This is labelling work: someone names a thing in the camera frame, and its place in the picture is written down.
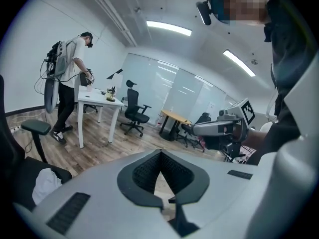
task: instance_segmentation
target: black office chair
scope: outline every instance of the black office chair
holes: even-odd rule
[[[140,137],[143,136],[143,132],[141,130],[144,129],[144,127],[140,126],[139,124],[145,124],[149,121],[150,117],[144,115],[144,112],[147,108],[151,108],[150,106],[144,105],[144,107],[141,107],[138,105],[138,99],[139,99],[139,92],[128,89],[128,108],[125,111],[125,117],[130,119],[132,122],[130,123],[121,123],[122,125],[128,125],[130,128],[124,133],[125,135],[128,134],[133,128],[135,128],[138,132],[140,132]]]
[[[88,86],[89,85],[89,82],[86,80],[86,74],[80,74],[80,82],[81,82],[81,86]],[[95,112],[97,113],[98,112],[98,109],[96,109],[96,106],[93,106],[93,105],[84,105],[83,106],[83,113],[85,114],[86,113],[86,109],[90,107],[92,108],[93,110],[95,110]]]
[[[4,81],[0,75],[0,176],[4,178],[10,190],[10,192],[3,191],[2,194],[11,195],[13,202],[32,211],[35,207],[32,192],[35,180],[42,169],[51,168],[61,179],[62,184],[70,180],[72,175],[64,169],[47,164],[39,139],[39,134],[46,135],[51,129],[50,124],[46,122],[27,120],[21,125],[22,128],[32,133],[36,149],[44,162],[31,157],[25,158],[24,149],[15,141],[6,122],[3,98]]]
[[[203,123],[203,122],[209,122],[209,121],[211,121],[211,118],[210,118],[209,114],[208,113],[203,113],[202,116],[199,117],[198,121],[196,121],[195,124]],[[188,125],[182,124],[181,128],[185,131],[186,135],[178,134],[176,140],[183,139],[184,142],[185,142],[185,147],[186,148],[188,148],[188,143],[187,142],[190,142],[191,145],[193,146],[193,148],[196,148],[198,145],[200,145],[200,147],[203,149],[203,152],[205,152],[205,148],[201,145],[201,142],[199,140],[192,140],[192,139],[188,139],[187,138],[188,135],[192,136],[191,127],[188,126]]]
[[[134,85],[137,85],[137,84],[130,81],[130,80],[126,81],[126,86],[128,86],[130,89],[132,89]],[[127,101],[127,100],[128,100],[128,97],[122,97],[121,102],[123,103],[124,101]]]

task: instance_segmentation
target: white table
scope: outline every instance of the white table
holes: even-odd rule
[[[99,107],[99,116],[98,116],[98,123],[101,122],[102,117],[102,109],[103,106],[110,106],[114,107],[114,113],[110,128],[110,134],[109,134],[109,143],[113,141],[113,135],[114,135],[114,129],[116,120],[118,118],[119,110],[122,106],[124,106],[123,103],[121,103],[118,99],[115,98],[115,102],[110,102],[106,100],[106,97],[101,94],[101,90],[93,89],[91,92],[88,92],[86,90],[86,87],[80,86],[79,88],[79,96],[78,96],[78,116],[77,116],[77,122],[79,127],[79,142],[80,142],[80,148],[83,148],[83,106],[84,105],[93,105],[93,106],[100,106]]]

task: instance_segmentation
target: black shirt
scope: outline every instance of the black shirt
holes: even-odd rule
[[[278,90],[275,115],[279,124],[296,125],[284,98],[310,65],[317,44],[289,0],[269,0],[267,11],[271,22],[265,24],[265,42],[272,43],[274,66],[271,76]]]

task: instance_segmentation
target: glass partition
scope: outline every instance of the glass partition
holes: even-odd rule
[[[178,67],[173,68],[162,61],[128,54],[122,68],[123,83],[116,97],[121,100],[127,96],[127,80],[136,83],[133,89],[139,92],[138,104],[152,107],[146,110],[145,115],[150,117],[151,124],[155,124],[174,83]]]
[[[236,102],[202,77],[161,60],[128,54],[122,74],[122,87],[116,97],[121,100],[127,96],[127,80],[136,83],[133,89],[139,92],[138,104],[152,107],[145,112],[151,124],[156,123],[161,110],[172,111],[192,123],[203,113],[216,120],[219,110]],[[166,128],[170,129],[172,123],[169,120]]]

